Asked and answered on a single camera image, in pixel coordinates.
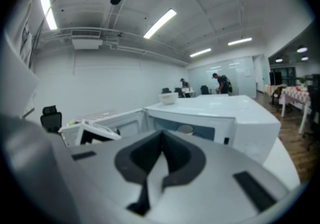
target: ceiling light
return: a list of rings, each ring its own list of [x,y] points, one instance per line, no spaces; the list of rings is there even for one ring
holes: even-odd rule
[[[202,50],[202,51],[200,51],[200,52],[194,53],[194,54],[190,55],[190,57],[194,57],[194,56],[196,56],[196,55],[203,54],[203,53],[207,53],[207,52],[210,52],[210,51],[211,51],[211,48],[208,48],[208,49],[206,49],[206,50]]]
[[[158,22],[156,22],[151,29],[143,36],[144,38],[150,38],[155,34],[157,30],[159,30],[166,22],[168,22],[172,17],[174,17],[177,13],[170,9],[163,17],[161,17]]]
[[[298,47],[297,52],[298,52],[298,53],[303,53],[303,52],[306,52],[307,50],[308,50],[308,49],[307,49],[306,47],[300,46],[300,47]]]
[[[239,44],[239,43],[243,43],[243,42],[247,42],[247,41],[252,41],[252,38],[243,38],[240,40],[229,42],[228,45],[231,46],[231,45],[235,45],[235,44]]]
[[[40,0],[41,1],[41,5],[42,5],[42,9],[43,9],[43,12],[44,12],[44,15],[47,14],[48,10],[48,14],[47,14],[47,18],[46,18],[46,21],[49,25],[49,28],[50,30],[56,30],[58,27],[56,26],[56,21],[55,21],[55,18],[54,18],[54,13],[52,11],[52,8],[51,8],[51,2],[50,0]]]

